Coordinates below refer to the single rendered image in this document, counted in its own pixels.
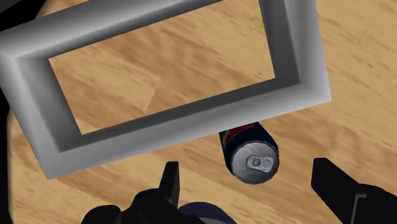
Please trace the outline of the dark blue drink can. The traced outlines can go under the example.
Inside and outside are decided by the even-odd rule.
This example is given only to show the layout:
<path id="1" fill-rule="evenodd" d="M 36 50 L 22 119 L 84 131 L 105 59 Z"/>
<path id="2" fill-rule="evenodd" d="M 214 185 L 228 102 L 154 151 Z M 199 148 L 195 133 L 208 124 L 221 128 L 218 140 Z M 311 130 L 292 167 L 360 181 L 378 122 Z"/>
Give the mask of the dark blue drink can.
<path id="1" fill-rule="evenodd" d="M 278 145 L 259 122 L 221 131 L 219 140 L 227 169 L 241 182 L 262 184 L 276 174 Z"/>

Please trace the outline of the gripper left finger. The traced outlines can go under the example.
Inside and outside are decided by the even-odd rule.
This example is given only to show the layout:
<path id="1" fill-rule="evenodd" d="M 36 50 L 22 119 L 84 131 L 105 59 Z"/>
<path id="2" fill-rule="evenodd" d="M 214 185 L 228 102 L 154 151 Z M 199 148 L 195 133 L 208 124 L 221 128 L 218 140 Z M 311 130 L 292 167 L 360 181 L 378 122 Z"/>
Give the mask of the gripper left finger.
<path id="1" fill-rule="evenodd" d="M 139 192 L 124 211 L 116 205 L 91 209 L 81 224 L 205 224 L 178 211 L 179 163 L 167 162 L 158 188 Z"/>

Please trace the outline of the grey open rectangular frame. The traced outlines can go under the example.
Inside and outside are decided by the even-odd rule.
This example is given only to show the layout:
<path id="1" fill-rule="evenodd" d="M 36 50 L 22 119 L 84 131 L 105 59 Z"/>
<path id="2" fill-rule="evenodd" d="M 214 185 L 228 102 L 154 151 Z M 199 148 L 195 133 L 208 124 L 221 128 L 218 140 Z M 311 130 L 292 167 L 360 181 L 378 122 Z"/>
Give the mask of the grey open rectangular frame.
<path id="1" fill-rule="evenodd" d="M 47 178 L 330 101 L 316 0 L 260 0 L 274 78 L 82 134 L 49 58 L 220 0 L 88 0 L 0 32 L 0 87 Z"/>

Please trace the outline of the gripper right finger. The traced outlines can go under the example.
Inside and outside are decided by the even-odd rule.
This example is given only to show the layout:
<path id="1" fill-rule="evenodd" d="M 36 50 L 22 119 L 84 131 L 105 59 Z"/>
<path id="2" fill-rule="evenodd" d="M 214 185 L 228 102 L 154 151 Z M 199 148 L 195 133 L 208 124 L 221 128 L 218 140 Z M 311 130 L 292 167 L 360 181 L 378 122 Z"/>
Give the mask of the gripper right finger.
<path id="1" fill-rule="evenodd" d="M 397 224 L 397 196 L 358 183 L 327 158 L 315 158 L 311 187 L 342 224 Z"/>

